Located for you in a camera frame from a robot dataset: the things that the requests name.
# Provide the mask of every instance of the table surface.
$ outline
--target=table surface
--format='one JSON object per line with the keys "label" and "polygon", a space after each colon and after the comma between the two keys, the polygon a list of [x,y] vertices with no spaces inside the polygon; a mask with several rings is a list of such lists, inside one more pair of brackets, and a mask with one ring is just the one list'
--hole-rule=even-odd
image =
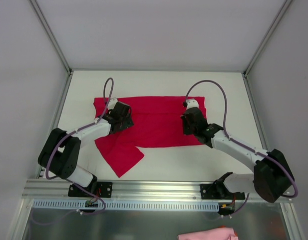
{"label": "table surface", "polygon": [[[103,85],[109,77],[115,81],[113,98],[184,96],[195,82],[214,80],[227,95],[228,131],[261,147],[242,75],[230,72],[75,71],[58,127],[69,130],[92,122],[95,116],[94,98],[102,97]],[[204,96],[208,122],[222,125],[224,99],[217,86],[200,84],[191,95]],[[205,145],[139,149],[145,157],[121,178],[116,176],[94,142],[80,150],[78,164],[103,180],[214,181],[226,172],[251,172],[231,156]]]}

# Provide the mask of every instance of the white wall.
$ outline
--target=white wall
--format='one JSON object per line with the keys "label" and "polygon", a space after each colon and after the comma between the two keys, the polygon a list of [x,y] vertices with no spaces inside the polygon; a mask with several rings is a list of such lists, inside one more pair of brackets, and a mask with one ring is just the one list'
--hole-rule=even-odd
{"label": "white wall", "polygon": [[308,0],[294,1],[249,77],[269,146],[295,175],[308,238]]}
{"label": "white wall", "polygon": [[38,0],[72,68],[243,71],[285,0]]}
{"label": "white wall", "polygon": [[34,177],[65,79],[30,4],[0,1],[0,240]]}

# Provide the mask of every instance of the gray floor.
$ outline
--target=gray floor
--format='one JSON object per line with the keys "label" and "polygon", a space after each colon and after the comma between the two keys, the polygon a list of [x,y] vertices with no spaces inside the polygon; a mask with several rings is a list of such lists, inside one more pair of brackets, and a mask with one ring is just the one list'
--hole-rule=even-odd
{"label": "gray floor", "polygon": [[[68,210],[34,209],[38,222],[51,222]],[[178,234],[233,227],[240,240],[288,240],[279,204],[249,203],[232,219],[213,212],[114,211],[72,213],[50,226],[27,223],[23,240],[176,240]]]}

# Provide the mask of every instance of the black mounting plate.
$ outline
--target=black mounting plate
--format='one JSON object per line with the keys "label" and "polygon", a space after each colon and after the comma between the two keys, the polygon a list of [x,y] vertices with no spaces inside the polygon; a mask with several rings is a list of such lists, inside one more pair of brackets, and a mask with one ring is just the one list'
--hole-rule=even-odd
{"label": "black mounting plate", "polygon": [[[113,183],[110,181],[98,181],[96,182],[96,188],[95,192],[100,189],[100,194],[99,197],[103,199],[108,199],[112,197],[112,189],[113,189]],[[91,196],[84,193],[82,190],[80,190],[78,187],[75,185],[71,184],[68,189],[68,194],[69,197],[77,197],[77,198],[90,198]]]}
{"label": "black mounting plate", "polygon": [[[202,200],[233,200],[233,194],[227,191],[223,197],[220,197],[213,191],[213,183],[200,184],[200,195]],[[245,200],[245,194],[243,192],[235,192],[236,200]]]}

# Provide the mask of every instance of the pink towel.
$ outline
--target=pink towel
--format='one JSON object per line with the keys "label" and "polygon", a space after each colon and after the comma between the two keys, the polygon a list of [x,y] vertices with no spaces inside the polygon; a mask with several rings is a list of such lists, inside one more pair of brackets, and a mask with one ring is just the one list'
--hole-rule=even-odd
{"label": "pink towel", "polygon": [[[199,109],[206,115],[204,97],[197,100]],[[119,101],[132,108],[134,126],[115,134],[99,138],[96,146],[107,163],[120,178],[135,166],[144,154],[137,148],[166,148],[200,145],[193,135],[184,135],[180,116],[186,110],[184,96],[122,97]],[[105,107],[103,98],[95,98],[96,116]]]}
{"label": "pink towel", "polygon": [[232,228],[221,227],[208,231],[199,231],[178,235],[178,240],[238,240]]}

